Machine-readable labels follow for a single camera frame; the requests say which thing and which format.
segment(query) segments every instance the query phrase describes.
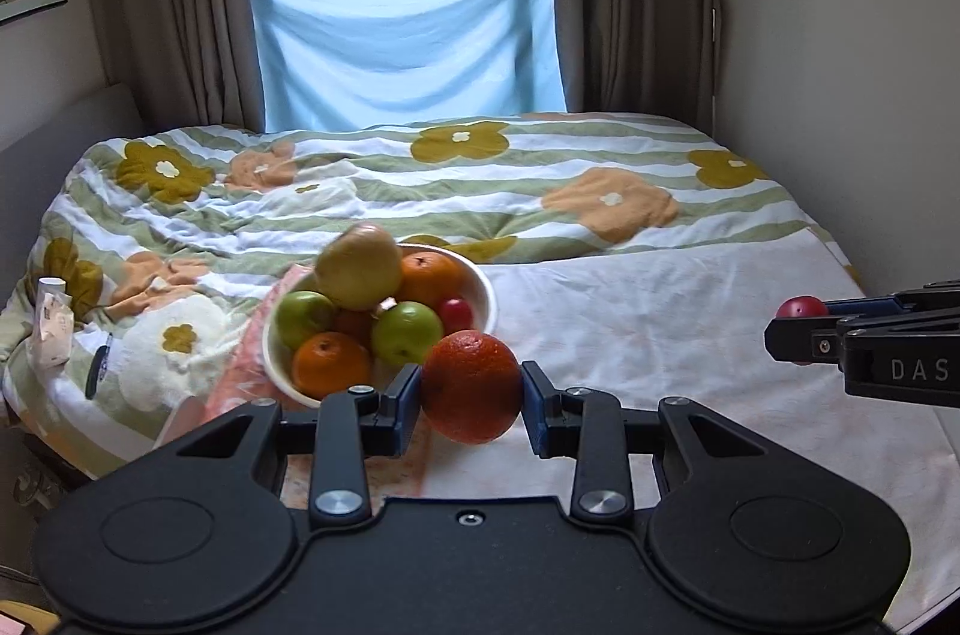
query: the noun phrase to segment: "gray headboard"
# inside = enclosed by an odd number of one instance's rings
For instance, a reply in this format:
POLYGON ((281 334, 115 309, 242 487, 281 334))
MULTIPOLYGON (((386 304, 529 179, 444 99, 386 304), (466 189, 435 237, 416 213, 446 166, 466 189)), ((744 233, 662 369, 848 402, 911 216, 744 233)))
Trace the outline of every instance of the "gray headboard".
POLYGON ((118 84, 70 105, 0 152, 0 303, 22 277, 40 218, 83 151, 144 133, 130 89, 118 84))

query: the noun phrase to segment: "white bowl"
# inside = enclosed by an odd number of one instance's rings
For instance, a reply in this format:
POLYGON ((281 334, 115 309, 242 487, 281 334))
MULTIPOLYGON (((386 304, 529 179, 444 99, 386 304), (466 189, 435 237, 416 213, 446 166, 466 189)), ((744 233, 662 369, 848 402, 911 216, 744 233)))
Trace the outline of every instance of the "white bowl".
MULTIPOLYGON (((443 256, 453 258, 459 261, 464 268, 464 287, 461 296, 467 300, 470 309, 473 311, 473 328, 491 335, 496 326, 496 296, 493 295, 493 286, 476 264, 469 261, 459 254, 451 251, 445 251, 443 248, 436 248, 433 245, 419 245, 411 242, 400 243, 400 249, 404 256, 421 251, 437 251, 443 256)), ((314 290, 313 273, 305 275, 297 281, 291 288, 291 291, 314 290)), ((263 367, 267 372, 267 377, 277 386, 280 391, 286 394, 290 399, 296 400, 307 408, 318 408, 320 400, 313 397, 307 397, 305 394, 294 389, 293 381, 290 378, 290 370, 293 364, 293 353, 283 343, 280 337, 274 331, 274 314, 277 312, 277 306, 280 304, 280 297, 270 310, 267 323, 263 327, 263 367)), ((394 372, 388 370, 378 362, 378 367, 374 371, 374 377, 378 381, 389 381, 394 372)))

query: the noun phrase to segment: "yellow pear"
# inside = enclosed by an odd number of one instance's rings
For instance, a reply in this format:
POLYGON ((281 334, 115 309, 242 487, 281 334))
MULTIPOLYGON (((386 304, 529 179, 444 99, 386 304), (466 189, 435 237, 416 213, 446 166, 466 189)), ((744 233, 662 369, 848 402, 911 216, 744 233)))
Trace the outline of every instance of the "yellow pear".
POLYGON ((348 311, 370 311, 400 288, 400 258, 389 232, 355 223, 318 256, 318 291, 348 311))

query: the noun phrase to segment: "orange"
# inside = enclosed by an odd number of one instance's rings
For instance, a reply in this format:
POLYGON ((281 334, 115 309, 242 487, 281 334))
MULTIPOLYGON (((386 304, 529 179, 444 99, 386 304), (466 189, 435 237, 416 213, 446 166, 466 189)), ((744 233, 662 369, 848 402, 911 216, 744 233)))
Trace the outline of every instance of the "orange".
POLYGON ((477 330, 440 340, 421 372, 421 408, 431 426, 478 445, 510 429, 523 404, 520 366, 505 343, 477 330))
POLYGON ((375 318, 368 311, 339 311, 333 318, 332 332, 342 332, 370 350, 370 333, 375 318))
POLYGON ((294 354, 294 389, 315 400, 368 384, 370 379, 370 356, 360 343, 340 332, 314 335, 294 354))
POLYGON ((397 290, 397 301, 419 302, 429 308, 458 296, 464 282, 460 264, 436 251, 419 251, 403 257, 400 272, 403 279, 397 290))

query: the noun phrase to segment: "bedspread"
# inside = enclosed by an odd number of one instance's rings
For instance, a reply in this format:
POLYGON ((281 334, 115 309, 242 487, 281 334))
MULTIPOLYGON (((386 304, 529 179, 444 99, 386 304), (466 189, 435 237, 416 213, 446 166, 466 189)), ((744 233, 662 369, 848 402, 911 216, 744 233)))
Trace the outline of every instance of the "bedspread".
POLYGON ((359 219, 477 263, 760 242, 811 227, 846 266, 759 167, 659 116, 342 134, 176 129, 94 145, 67 176, 0 316, 8 403, 89 475, 146 453, 176 395, 208 392, 277 278, 359 219), (42 275, 66 280, 82 323, 70 362, 35 373, 25 339, 42 275), (108 333, 107 376, 88 401, 108 333))

